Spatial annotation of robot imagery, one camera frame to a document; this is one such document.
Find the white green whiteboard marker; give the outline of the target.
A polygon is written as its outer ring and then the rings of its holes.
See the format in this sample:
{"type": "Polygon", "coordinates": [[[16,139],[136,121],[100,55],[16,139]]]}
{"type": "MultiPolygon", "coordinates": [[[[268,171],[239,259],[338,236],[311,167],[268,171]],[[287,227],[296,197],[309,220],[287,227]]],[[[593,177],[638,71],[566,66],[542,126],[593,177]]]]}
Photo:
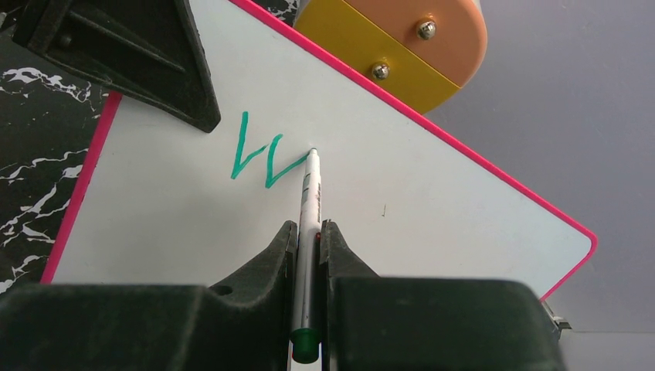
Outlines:
{"type": "Polygon", "coordinates": [[[305,161],[293,312],[290,341],[292,359],[301,364],[316,362],[321,343],[317,309],[317,241],[321,232],[321,167],[317,149],[312,148],[305,161]]]}

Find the pink framed whiteboard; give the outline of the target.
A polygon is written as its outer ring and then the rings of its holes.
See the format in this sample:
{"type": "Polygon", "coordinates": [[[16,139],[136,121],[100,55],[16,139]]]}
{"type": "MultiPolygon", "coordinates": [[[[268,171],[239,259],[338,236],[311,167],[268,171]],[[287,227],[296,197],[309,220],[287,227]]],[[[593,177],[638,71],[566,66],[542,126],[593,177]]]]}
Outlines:
{"type": "Polygon", "coordinates": [[[218,95],[210,133],[111,93],[42,284],[212,286],[299,223],[317,149],[324,221],[377,275],[494,279],[539,301],[597,239],[251,1],[190,1],[218,95]]]}

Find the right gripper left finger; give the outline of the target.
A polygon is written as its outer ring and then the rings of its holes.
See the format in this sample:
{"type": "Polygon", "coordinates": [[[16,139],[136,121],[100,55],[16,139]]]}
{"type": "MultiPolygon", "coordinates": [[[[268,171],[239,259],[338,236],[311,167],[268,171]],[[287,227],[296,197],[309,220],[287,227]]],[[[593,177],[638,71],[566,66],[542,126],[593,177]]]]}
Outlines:
{"type": "Polygon", "coordinates": [[[297,225],[220,282],[31,284],[1,300],[3,370],[287,370],[297,225]]]}

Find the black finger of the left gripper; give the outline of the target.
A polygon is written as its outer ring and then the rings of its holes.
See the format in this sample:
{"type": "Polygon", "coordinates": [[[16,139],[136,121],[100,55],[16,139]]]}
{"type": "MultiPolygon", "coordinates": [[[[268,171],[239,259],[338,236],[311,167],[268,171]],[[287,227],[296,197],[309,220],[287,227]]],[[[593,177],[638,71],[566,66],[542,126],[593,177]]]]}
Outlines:
{"type": "Polygon", "coordinates": [[[212,132],[221,115],[187,1],[13,1],[12,40],[76,77],[212,132]]]}

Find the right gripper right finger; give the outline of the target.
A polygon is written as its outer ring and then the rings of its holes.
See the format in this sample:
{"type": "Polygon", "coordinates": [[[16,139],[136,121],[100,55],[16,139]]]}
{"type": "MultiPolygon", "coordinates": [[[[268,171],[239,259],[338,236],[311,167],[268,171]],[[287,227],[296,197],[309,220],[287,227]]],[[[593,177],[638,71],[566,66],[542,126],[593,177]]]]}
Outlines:
{"type": "Polygon", "coordinates": [[[320,237],[325,370],[563,370],[533,291],[494,279],[382,277],[338,225],[320,237]]]}

